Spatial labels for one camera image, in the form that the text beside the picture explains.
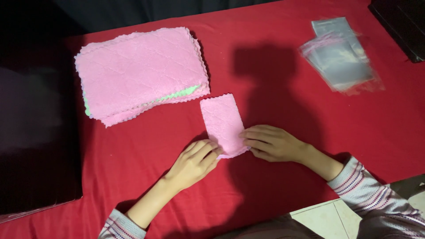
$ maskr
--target green cloth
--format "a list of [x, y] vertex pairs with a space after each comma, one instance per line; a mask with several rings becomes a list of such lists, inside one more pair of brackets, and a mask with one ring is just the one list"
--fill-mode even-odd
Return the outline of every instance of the green cloth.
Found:
[[[182, 91], [179, 91], [179, 92], [176, 92], [176, 93], [172, 93], [172, 94], [167, 95], [167, 96], [164, 96], [164, 97], [162, 97], [160, 99], [152, 100], [151, 103], [155, 103], [155, 102], [158, 102], [160, 100], [167, 100], [167, 99], [172, 99], [172, 98], [176, 98], [176, 97], [182, 97], [182, 96], [190, 95], [196, 89], [198, 89], [200, 86], [201, 85], [196, 85], [196, 86], [192, 86], [192, 87], [186, 88], [186, 89], [184, 89]], [[88, 116], [90, 116], [91, 113], [90, 113], [89, 106], [87, 104], [87, 98], [86, 97], [83, 97], [83, 99], [84, 99], [84, 106], [85, 106], [85, 114], [88, 115]]]

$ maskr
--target quilted stitching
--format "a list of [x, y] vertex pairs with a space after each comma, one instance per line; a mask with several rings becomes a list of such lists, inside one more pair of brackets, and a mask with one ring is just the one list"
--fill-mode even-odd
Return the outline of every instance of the quilted stitching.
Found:
[[[75, 57], [91, 116], [106, 126], [134, 118], [165, 103], [210, 92], [200, 46], [189, 30], [161, 28], [90, 43]], [[189, 96], [154, 102], [195, 85]]]
[[238, 137], [244, 125], [233, 94], [201, 100], [201, 112], [208, 137], [223, 148], [218, 158], [233, 158], [248, 150]]

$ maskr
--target striped shirt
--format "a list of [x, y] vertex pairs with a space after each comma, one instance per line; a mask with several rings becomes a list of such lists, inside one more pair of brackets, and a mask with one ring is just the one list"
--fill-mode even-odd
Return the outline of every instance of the striped shirt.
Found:
[[[381, 185], [352, 157], [341, 173], [328, 185], [360, 217], [358, 239], [425, 239], [425, 220], [406, 199]], [[113, 210], [100, 232], [99, 239], [143, 239], [146, 231], [117, 210]], [[216, 239], [320, 239], [290, 216], [283, 216]]]

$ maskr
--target hand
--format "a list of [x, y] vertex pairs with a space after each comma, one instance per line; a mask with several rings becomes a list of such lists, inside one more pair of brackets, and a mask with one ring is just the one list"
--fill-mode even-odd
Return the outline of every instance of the hand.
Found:
[[304, 143], [281, 128], [256, 125], [239, 134], [244, 145], [251, 146], [255, 157], [269, 162], [303, 162], [312, 157], [313, 146]]
[[222, 153], [223, 150], [209, 139], [194, 142], [180, 154], [164, 178], [176, 190], [186, 189], [211, 172], [220, 161], [217, 157]]

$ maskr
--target left hand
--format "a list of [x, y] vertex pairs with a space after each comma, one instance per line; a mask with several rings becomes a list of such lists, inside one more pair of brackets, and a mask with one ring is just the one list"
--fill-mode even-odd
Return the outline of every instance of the left hand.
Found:
[[164, 178], [177, 191], [186, 189], [211, 172], [220, 161], [217, 157], [222, 153], [223, 150], [209, 139], [196, 141], [180, 154]]

